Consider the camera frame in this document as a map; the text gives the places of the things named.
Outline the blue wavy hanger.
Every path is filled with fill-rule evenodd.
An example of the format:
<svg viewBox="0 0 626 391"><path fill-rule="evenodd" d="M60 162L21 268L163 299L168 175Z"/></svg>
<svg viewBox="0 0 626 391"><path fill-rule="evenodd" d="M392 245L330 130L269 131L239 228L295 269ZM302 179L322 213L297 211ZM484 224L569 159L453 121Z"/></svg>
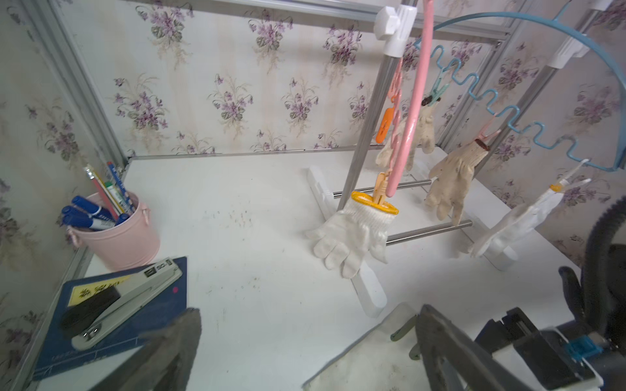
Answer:
<svg viewBox="0 0 626 391"><path fill-rule="evenodd" d="M540 137L544 133L544 124L541 122L533 122L530 125L526 126L524 129L519 130L516 128L516 124L520 117L525 114L525 112L531 107L534 101L541 94L541 91L544 90L546 86L548 86L550 80L554 77L559 69L564 67L567 62L574 55L575 49L587 48L593 51L604 63L605 65L613 71L617 81L619 82L620 88L620 113L621 113L621 124L619 129L619 138L616 144L616 158L612 166L604 167L598 166L592 163L587 163L587 166L593 167L595 169L600 169L605 172L615 172L618 169L625 168L625 75L622 72L620 66L617 62L604 50L600 45L596 44L591 38L587 37L585 33L587 30L591 28L593 23L605 10L601 7L592 7L590 8L585 17L579 22L575 29L565 26L559 22L559 18L554 17L552 20L548 20L545 18L541 18L539 16L532 16L520 12L481 12L470 14L467 16L460 16L458 18L454 18L448 21L444 21L440 24L435 25L433 27L434 31L443 29L452 24L460 24L464 21L470 21L474 19L482 19L489 17L499 17L505 19L514 19L520 21L528 21L535 24L541 24L548 28L557 30L561 33L564 33L568 36L568 39L562 44L557 52L553 55L550 62L542 68L539 72L538 76L535 78L534 82L531 83L531 86L528 87L524 96L518 101L515 105L510 105L505 109L502 109L500 112L495 112L492 110L492 104L494 104L497 100L498 93L494 89L486 90L480 94L476 94L480 82L480 77L477 73L471 73L464 79L463 81L458 81L456 79L457 71L460 69L461 60L455 59L452 60L449 64L453 66L455 70L453 71L452 80L458 85L463 86L467 82L470 83L468 87L468 96L471 97L476 102L485 99L488 95L492 96L491 100L488 101L486 105L486 110L491 114L495 115L495 117L505 117L502 125L505 127L504 131L497 136L496 140L492 142L491 147L493 149L497 148L503 140L508 136L510 132L515 132L519 135L523 135L527 133L532 128L537 128L537 133L535 134L532 142L534 145L544 148L546 150L553 150L557 148L557 146L563 141L570 141L572 146L567 150L567 157L572 161L580 162L581 159L574 156L574 151L578 148L579 142L577 138L571 135L565 135L558 138L553 144L547 145L541 143Z"/></svg>

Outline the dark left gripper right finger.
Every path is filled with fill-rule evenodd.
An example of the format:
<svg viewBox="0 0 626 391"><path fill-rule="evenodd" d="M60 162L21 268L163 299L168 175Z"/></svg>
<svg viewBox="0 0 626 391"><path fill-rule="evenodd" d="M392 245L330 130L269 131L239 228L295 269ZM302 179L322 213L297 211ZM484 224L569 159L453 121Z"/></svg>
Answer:
<svg viewBox="0 0 626 391"><path fill-rule="evenodd" d="M422 306L415 330L432 390L458 388L460 380L472 390L529 389L433 306Z"/></svg>

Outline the white glove yellow cuff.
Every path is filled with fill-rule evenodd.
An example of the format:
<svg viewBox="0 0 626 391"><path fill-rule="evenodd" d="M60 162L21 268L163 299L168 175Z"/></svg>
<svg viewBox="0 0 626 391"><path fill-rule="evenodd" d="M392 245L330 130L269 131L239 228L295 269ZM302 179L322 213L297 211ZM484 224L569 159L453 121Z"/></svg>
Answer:
<svg viewBox="0 0 626 391"><path fill-rule="evenodd" d="M371 195L352 192L342 210L320 227L306 232L316 242L313 254L329 270L342 269L344 279L354 278L369 253L387 263L388 230L399 210L394 205L376 203Z"/></svg>
<svg viewBox="0 0 626 391"><path fill-rule="evenodd" d="M570 184L567 180L551 185L532 202L517 205L507 213L494 227L487 230L470 247L471 257L480 257L493 253L503 253L511 244L522 239L537 226L541 225L562 201L565 192L573 187L589 183L591 179Z"/></svg>

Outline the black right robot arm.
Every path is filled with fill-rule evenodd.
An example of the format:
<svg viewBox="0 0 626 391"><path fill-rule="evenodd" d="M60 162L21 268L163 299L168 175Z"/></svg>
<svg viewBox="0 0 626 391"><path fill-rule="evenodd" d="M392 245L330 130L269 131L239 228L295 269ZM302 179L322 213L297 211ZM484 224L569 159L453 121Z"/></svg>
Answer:
<svg viewBox="0 0 626 391"><path fill-rule="evenodd" d="M597 332L625 348L625 245L614 237L625 225L625 198L621 197L593 226L586 242L581 275L560 267L567 306L580 327Z"/></svg>

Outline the beige glove black cuff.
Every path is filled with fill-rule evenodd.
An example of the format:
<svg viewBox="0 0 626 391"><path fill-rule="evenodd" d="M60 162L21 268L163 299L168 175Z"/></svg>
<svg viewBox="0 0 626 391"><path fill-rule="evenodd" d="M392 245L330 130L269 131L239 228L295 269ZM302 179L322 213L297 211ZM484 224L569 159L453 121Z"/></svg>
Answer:
<svg viewBox="0 0 626 391"><path fill-rule="evenodd" d="M426 98L422 101L420 116L415 128L415 135L412 139L412 146L409 150L409 157L404 167L404 170L407 172L409 172L413 167L414 156L417 148L421 148L425 154L430 154L435 149L435 127L433 111L435 110L439 102L437 102L432 107L428 107ZM376 164L382 169L387 169L390 164L391 155L392 142L391 138L389 138L386 145L383 147L380 153L378 153L378 156L375 160Z"/></svg>
<svg viewBox="0 0 626 391"><path fill-rule="evenodd" d="M459 226L464 201L474 179L475 167L489 151L489 146L476 138L448 154L430 171L429 179L432 179L432 184L425 198L425 205L435 210L440 221L452 212L452 225Z"/></svg>

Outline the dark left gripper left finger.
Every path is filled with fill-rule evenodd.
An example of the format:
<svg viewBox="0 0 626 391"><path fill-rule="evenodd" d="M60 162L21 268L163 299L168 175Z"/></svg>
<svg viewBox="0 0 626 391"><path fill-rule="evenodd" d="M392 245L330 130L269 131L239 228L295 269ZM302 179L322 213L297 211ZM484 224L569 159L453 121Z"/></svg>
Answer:
<svg viewBox="0 0 626 391"><path fill-rule="evenodd" d="M94 385L94 390L185 390L202 333L201 313L187 308L125 363Z"/></svg>

